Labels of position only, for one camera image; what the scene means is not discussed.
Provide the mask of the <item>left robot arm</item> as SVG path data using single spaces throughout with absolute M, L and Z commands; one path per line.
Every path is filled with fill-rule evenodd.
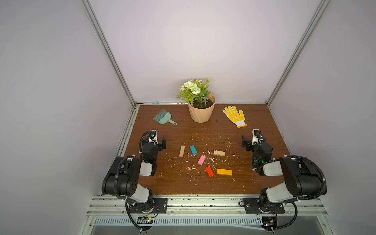
M 102 185 L 103 194 L 115 196 L 132 206 L 151 208 L 154 203 L 151 189 L 139 184 L 139 178 L 154 176 L 158 153 L 166 149 L 166 139 L 158 142 L 157 131 L 146 131 L 139 141 L 139 157 L 116 157 Z

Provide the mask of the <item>red block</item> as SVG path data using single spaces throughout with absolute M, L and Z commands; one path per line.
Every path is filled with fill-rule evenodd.
M 206 171 L 206 173 L 208 174 L 209 177 L 213 177 L 214 176 L 214 172 L 212 171 L 212 169 L 211 169 L 210 166 L 206 167 L 205 171 Z

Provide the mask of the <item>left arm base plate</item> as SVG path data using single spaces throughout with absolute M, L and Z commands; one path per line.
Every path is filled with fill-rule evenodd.
M 135 203 L 134 205 L 128 206 L 130 213 L 138 214 L 148 214 L 148 213 L 161 213 L 165 214 L 167 212 L 168 199 L 165 197 L 154 198 L 153 200 L 148 200 L 146 203 Z

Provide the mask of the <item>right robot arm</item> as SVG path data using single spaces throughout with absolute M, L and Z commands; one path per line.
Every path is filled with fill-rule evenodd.
M 284 181 L 263 189 L 257 200 L 259 208 L 270 208 L 283 203 L 316 199 L 327 193 L 327 180 L 321 168 L 307 157 L 298 155 L 272 156 L 273 147 L 259 129 L 252 138 L 242 136 L 241 146 L 252 152 L 252 170 L 260 176 L 282 176 Z

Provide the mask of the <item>pink block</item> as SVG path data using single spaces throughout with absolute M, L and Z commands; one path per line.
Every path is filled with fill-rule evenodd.
M 206 156 L 202 155 L 202 156 L 199 158 L 197 164 L 198 164 L 198 165 L 203 165 L 205 159 L 206 159 Z

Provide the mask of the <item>teal block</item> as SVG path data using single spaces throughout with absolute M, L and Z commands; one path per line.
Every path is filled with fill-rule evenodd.
M 196 155 L 198 154 L 198 152 L 197 152 L 195 146 L 190 146 L 190 150 L 191 150 L 193 156 L 196 156 Z

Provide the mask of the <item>natural wooden block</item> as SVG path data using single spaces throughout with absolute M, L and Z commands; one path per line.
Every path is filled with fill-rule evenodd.
M 218 150 L 214 150 L 213 154 L 215 156 L 226 156 L 226 152 L 224 152 L 224 151 L 218 151 Z
M 179 156 L 183 157 L 184 156 L 184 152 L 185 152 L 185 146 L 181 146 L 180 152 L 179 152 Z

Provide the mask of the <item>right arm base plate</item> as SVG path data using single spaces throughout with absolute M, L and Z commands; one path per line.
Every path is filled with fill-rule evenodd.
M 279 214 L 285 213 L 282 203 L 264 202 L 258 198 L 243 198 L 239 205 L 244 207 L 246 213 Z

